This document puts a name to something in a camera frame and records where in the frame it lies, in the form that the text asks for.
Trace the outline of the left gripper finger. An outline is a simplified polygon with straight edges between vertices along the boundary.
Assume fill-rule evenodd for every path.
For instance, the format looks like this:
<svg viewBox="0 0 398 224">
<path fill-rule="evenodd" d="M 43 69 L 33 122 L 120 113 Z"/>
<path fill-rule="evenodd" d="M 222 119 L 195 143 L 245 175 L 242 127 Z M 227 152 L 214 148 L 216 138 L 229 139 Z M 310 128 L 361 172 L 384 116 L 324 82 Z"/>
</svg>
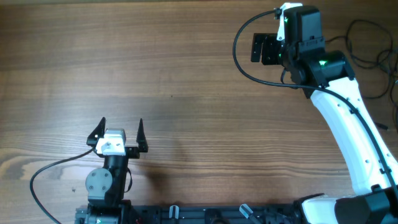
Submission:
<svg viewBox="0 0 398 224">
<path fill-rule="evenodd" d="M 149 147 L 144 133 L 144 124 L 142 118 L 139 121 L 139 127 L 137 130 L 136 142 L 140 152 L 148 152 Z"/>
<path fill-rule="evenodd" d="M 91 134 L 87 137 L 86 144 L 90 147 L 95 147 L 100 138 L 104 137 L 106 126 L 106 118 L 102 117 L 97 127 L 91 132 Z"/>
</svg>

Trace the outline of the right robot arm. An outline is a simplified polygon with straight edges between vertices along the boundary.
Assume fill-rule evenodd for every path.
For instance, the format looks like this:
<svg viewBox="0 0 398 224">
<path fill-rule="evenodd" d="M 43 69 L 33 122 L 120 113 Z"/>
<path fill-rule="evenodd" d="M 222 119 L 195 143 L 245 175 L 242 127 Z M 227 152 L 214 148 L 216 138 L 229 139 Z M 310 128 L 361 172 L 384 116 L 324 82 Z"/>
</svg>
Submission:
<svg viewBox="0 0 398 224">
<path fill-rule="evenodd" d="M 340 51 L 327 52 L 320 11 L 287 2 L 274 9 L 275 34 L 256 34 L 251 60 L 281 65 L 329 125 L 345 159 L 354 195 L 311 196 L 298 203 L 306 223 L 396 223 L 397 160 L 384 143 Z"/>
</svg>

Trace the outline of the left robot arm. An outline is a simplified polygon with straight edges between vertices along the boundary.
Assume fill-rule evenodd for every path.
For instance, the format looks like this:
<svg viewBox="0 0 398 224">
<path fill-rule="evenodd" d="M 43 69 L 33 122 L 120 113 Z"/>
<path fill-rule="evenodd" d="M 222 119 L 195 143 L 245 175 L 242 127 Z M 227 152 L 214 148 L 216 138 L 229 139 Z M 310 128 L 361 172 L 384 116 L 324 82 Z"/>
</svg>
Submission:
<svg viewBox="0 0 398 224">
<path fill-rule="evenodd" d="M 94 153 L 104 159 L 103 167 L 91 171 L 85 180 L 88 191 L 88 206 L 76 209 L 75 223 L 79 224 L 123 224 L 130 223 L 134 209 L 124 194 L 131 189 L 126 185 L 131 175 L 130 159 L 139 159 L 148 151 L 143 121 L 140 120 L 136 137 L 137 146 L 126 146 L 126 132 L 123 128 L 107 128 L 102 118 L 87 137 L 86 144 Z"/>
</svg>

